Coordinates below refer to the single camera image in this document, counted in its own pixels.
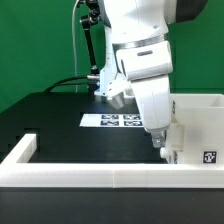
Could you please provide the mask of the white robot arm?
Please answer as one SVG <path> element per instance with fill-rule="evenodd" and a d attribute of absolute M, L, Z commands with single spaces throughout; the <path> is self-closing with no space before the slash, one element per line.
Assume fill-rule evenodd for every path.
<path fill-rule="evenodd" d="M 168 26 L 195 19 L 208 0 L 99 0 L 102 22 L 110 28 L 117 71 L 123 76 L 107 89 L 115 108 L 133 94 L 153 145 L 165 145 L 171 122 L 169 74 L 173 71 Z"/>

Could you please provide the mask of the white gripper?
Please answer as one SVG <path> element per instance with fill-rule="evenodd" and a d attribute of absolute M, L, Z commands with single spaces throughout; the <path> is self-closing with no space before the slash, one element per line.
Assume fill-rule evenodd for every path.
<path fill-rule="evenodd" d="M 170 125 L 170 87 L 172 72 L 170 44 L 162 41 L 116 52 L 117 65 L 134 92 L 145 130 L 151 133 L 155 148 L 165 145 L 165 132 Z"/>

